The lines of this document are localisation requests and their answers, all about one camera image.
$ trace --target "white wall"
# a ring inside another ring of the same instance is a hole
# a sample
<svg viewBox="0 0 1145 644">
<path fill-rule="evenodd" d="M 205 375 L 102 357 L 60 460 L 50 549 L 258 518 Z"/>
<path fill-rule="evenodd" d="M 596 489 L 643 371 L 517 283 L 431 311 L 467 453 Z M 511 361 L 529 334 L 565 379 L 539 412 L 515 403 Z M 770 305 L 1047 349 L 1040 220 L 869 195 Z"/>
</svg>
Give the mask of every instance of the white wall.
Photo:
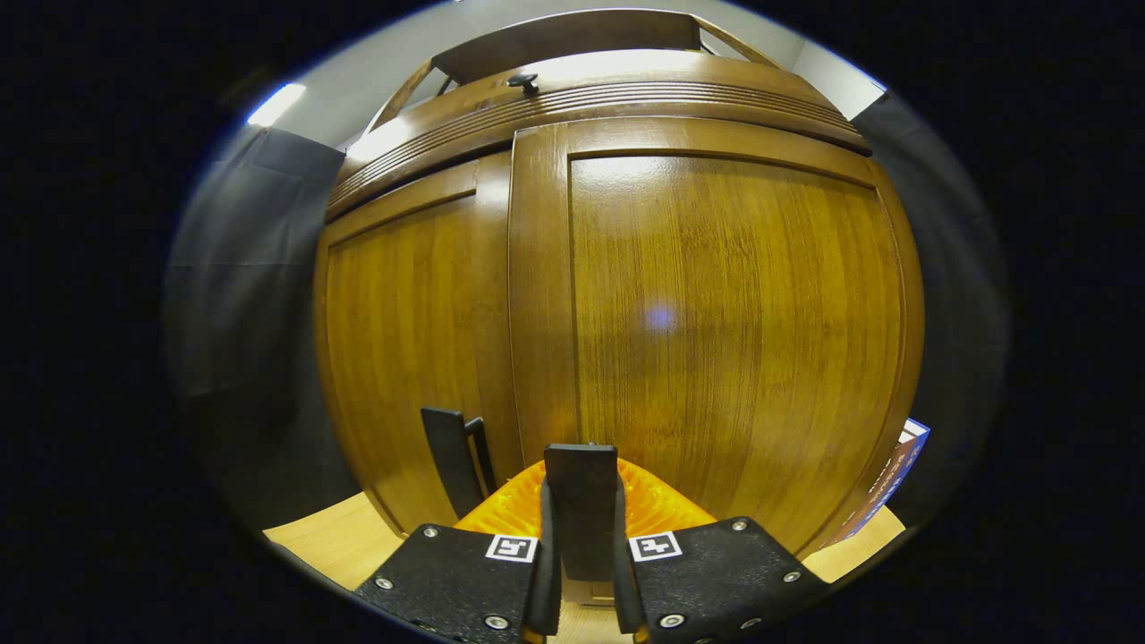
<svg viewBox="0 0 1145 644">
<path fill-rule="evenodd" d="M 882 84 L 816 42 L 804 41 L 791 66 L 851 120 L 883 95 Z"/>
<path fill-rule="evenodd" d="M 281 127 L 326 146 L 345 149 L 410 73 L 431 56 L 513 23 L 562 11 L 639 7 L 686 11 L 726 29 L 791 69 L 804 39 L 767 18 L 719 0 L 465 0 L 441 2 L 380 29 L 326 58 L 299 79 L 306 93 L 284 113 Z M 714 38 L 704 42 L 720 55 L 739 57 Z M 426 79 L 410 103 L 437 91 Z"/>
</svg>

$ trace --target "screw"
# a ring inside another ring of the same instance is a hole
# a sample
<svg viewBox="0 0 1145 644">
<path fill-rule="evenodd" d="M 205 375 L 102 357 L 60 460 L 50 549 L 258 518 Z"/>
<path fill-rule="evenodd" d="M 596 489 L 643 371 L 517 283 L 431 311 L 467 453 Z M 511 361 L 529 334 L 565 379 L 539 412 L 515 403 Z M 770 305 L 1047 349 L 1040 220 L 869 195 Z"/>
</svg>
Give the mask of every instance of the screw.
<svg viewBox="0 0 1145 644">
<path fill-rule="evenodd" d="M 661 628 L 676 628 L 681 623 L 684 623 L 684 615 L 678 615 L 676 613 L 660 618 Z"/>
<path fill-rule="evenodd" d="M 508 628 L 508 620 L 500 615 L 489 615 L 485 618 L 485 626 L 493 630 L 505 630 Z"/>
</svg>

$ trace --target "book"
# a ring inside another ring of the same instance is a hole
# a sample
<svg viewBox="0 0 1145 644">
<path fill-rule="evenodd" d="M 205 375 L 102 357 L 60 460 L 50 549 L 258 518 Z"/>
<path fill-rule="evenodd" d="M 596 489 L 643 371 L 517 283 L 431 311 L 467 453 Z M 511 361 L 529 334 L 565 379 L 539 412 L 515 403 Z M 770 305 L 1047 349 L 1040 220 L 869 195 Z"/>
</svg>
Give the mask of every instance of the book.
<svg viewBox="0 0 1145 644">
<path fill-rule="evenodd" d="M 875 479 L 875 484 L 867 490 L 867 501 L 843 520 L 839 529 L 820 544 L 820 550 L 851 539 L 870 521 L 879 508 L 891 498 L 894 490 L 902 485 L 902 480 L 910 471 L 910 466 L 915 464 L 915 460 L 918 458 L 918 453 L 922 451 L 929 435 L 930 427 L 907 418 L 902 432 L 899 434 L 899 443 L 894 447 L 891 457 L 886 460 L 886 464 L 883 465 L 883 471 Z"/>
</svg>

